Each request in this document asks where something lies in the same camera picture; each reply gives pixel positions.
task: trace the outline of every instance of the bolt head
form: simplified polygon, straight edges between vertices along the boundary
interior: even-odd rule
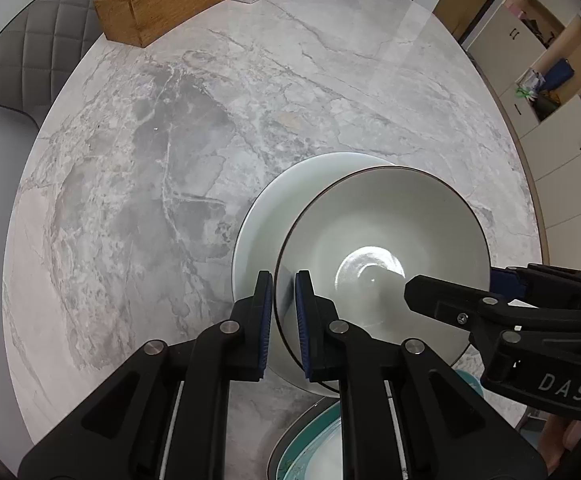
[[[518,332],[514,332],[512,330],[507,330],[501,336],[506,343],[515,344],[521,341],[521,336]]]
[[[219,330],[224,334],[234,334],[239,330],[239,323],[237,321],[233,321],[232,319],[228,319],[224,321],[221,325],[219,325]]]
[[[341,319],[335,319],[334,321],[331,321],[330,325],[328,325],[328,328],[331,330],[331,332],[336,334],[345,334],[348,332],[349,325]]]
[[[153,339],[144,345],[144,352],[146,352],[148,355],[157,355],[160,354],[163,350],[164,342],[160,341],[159,339]]]
[[[405,347],[411,354],[420,354],[426,350],[426,345],[424,345],[423,341],[419,341],[419,339],[408,339]]]

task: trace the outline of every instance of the white bowl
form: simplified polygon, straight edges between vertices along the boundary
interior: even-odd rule
[[[390,163],[365,153],[326,153],[302,160],[277,176],[257,197],[237,235],[232,269],[235,301],[253,294],[260,270],[274,272],[293,222],[319,192],[347,174],[387,164]],[[300,388],[336,396],[336,392],[306,381],[302,368],[282,343],[274,319],[270,326],[268,366]]]
[[[488,290],[490,255],[470,206],[450,186],[400,166],[361,170],[321,192],[283,244],[275,308],[288,349],[301,359],[294,280],[310,271],[315,294],[377,339],[416,337],[454,363],[469,333],[410,311],[405,284],[419,274]]]

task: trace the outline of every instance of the bowl rim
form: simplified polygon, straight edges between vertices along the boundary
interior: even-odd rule
[[[292,357],[295,364],[297,366],[299,366],[299,368],[301,370],[304,369],[304,366],[302,365],[301,361],[297,358],[295,353],[292,351],[292,349],[290,348],[290,345],[288,344],[288,341],[286,340],[286,335],[284,334],[283,329],[282,329],[282,322],[280,321],[280,315],[279,315],[279,311],[278,311],[278,307],[277,307],[277,280],[278,280],[278,275],[279,275],[279,271],[280,271],[280,265],[282,263],[282,256],[283,256],[284,251],[286,249],[286,245],[288,244],[288,240],[290,239],[290,235],[293,233],[293,231],[295,230],[295,227],[297,227],[297,224],[299,223],[299,221],[302,219],[302,217],[305,215],[305,213],[313,206],[313,204],[319,198],[321,198],[323,195],[325,195],[329,190],[331,190],[333,187],[335,187],[338,184],[344,182],[345,180],[348,180],[349,178],[353,178],[359,174],[367,173],[368,171],[385,170],[388,168],[397,169],[397,170],[414,171],[415,173],[421,173],[421,174],[424,174],[425,176],[430,176],[433,179],[435,179],[436,181],[443,184],[443,186],[445,186],[449,190],[451,190],[451,192],[454,193],[464,203],[464,205],[467,207],[468,211],[470,211],[470,214],[473,216],[473,218],[475,218],[475,221],[477,222],[477,225],[479,226],[479,230],[481,232],[481,238],[483,238],[483,243],[486,247],[486,253],[488,254],[488,262],[490,264],[492,263],[492,256],[491,256],[491,252],[490,252],[490,247],[488,246],[488,239],[486,238],[486,234],[483,232],[483,227],[481,226],[481,222],[477,218],[475,211],[473,211],[473,208],[470,207],[470,204],[465,200],[464,197],[462,197],[459,194],[459,192],[457,192],[457,190],[454,187],[452,187],[447,182],[444,182],[438,176],[435,176],[435,175],[428,173],[427,171],[424,171],[424,170],[418,170],[417,168],[411,168],[409,166],[399,166],[398,164],[394,164],[394,165],[385,165],[385,166],[375,166],[373,168],[365,168],[364,170],[354,171],[353,173],[350,173],[350,174],[347,174],[346,176],[341,177],[339,180],[333,182],[330,186],[327,186],[324,189],[322,189],[317,194],[317,196],[315,196],[315,198],[312,199],[306,207],[304,207],[302,212],[299,213],[299,216],[297,216],[295,221],[292,223],[288,233],[286,234],[286,237],[284,238],[284,242],[282,243],[282,248],[280,249],[280,253],[277,256],[277,262],[275,263],[275,272],[273,273],[273,276],[272,276],[272,312],[273,312],[274,317],[275,317],[275,323],[277,324],[277,329],[280,333],[280,337],[282,338],[283,345],[286,347],[286,350],[288,351],[288,353]],[[469,346],[470,346],[470,343],[468,343],[465,346],[464,350],[461,352],[461,354],[459,354],[457,359],[455,359],[454,362],[450,366],[454,366],[457,363],[457,361],[459,361],[461,359],[461,356],[465,353],[466,350],[468,350]],[[323,382],[318,382],[317,384],[320,384],[320,386],[323,386],[324,388],[326,388],[327,390],[330,390],[331,392],[339,394],[338,388],[333,388],[332,386],[329,386],[328,384],[325,384]]]
[[[240,226],[239,226],[239,231],[237,232],[237,238],[235,238],[235,247],[233,247],[233,255],[230,259],[230,287],[231,287],[231,291],[230,293],[233,296],[233,303],[235,303],[235,301],[240,300],[241,298],[235,298],[235,259],[237,256],[237,247],[240,244],[240,242],[243,244],[243,240],[241,238],[242,236],[242,232],[244,230],[244,226],[246,225],[246,221],[248,220],[248,217],[251,215],[251,213],[254,210],[254,207],[257,203],[257,200],[259,200],[264,193],[266,193],[266,191],[269,189],[270,186],[272,186],[273,183],[275,183],[275,181],[277,179],[279,179],[280,177],[282,177],[282,175],[284,173],[286,173],[286,171],[291,170],[292,168],[296,168],[298,166],[300,166],[301,164],[303,164],[304,162],[307,162],[309,160],[312,160],[314,158],[321,158],[321,160],[323,160],[324,157],[329,157],[329,158],[334,158],[335,156],[341,156],[341,155],[364,155],[364,156],[368,156],[368,157],[374,157],[378,160],[383,160],[383,162],[388,162],[387,160],[384,160],[383,158],[381,158],[380,156],[377,155],[372,155],[370,153],[363,153],[363,152],[353,152],[353,151],[346,151],[346,152],[327,152],[327,153],[318,153],[317,155],[311,155],[308,158],[303,158],[302,160],[300,160],[299,162],[295,162],[294,164],[291,164],[288,168],[286,168],[285,170],[283,170],[280,174],[278,174],[275,178],[273,178],[268,184],[266,184],[264,186],[264,188],[257,193],[257,196],[255,197],[255,199],[253,200],[253,203],[250,205],[250,207],[248,208],[248,211],[246,211],[246,215],[244,216],[244,219],[242,220]]]

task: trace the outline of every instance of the round table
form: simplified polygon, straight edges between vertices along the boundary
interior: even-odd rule
[[[336,151],[448,182],[493,265],[541,260],[492,96],[410,0],[224,1],[145,49],[100,38],[40,130],[8,231],[6,351],[33,441],[145,341],[225,319],[248,208],[286,168]],[[473,350],[461,364],[478,361]],[[233,383],[226,478],[264,478],[277,438],[315,400],[270,370]]]

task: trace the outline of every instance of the tissue box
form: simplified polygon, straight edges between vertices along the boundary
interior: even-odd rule
[[[110,41],[145,47],[169,30],[223,0],[95,0]]]

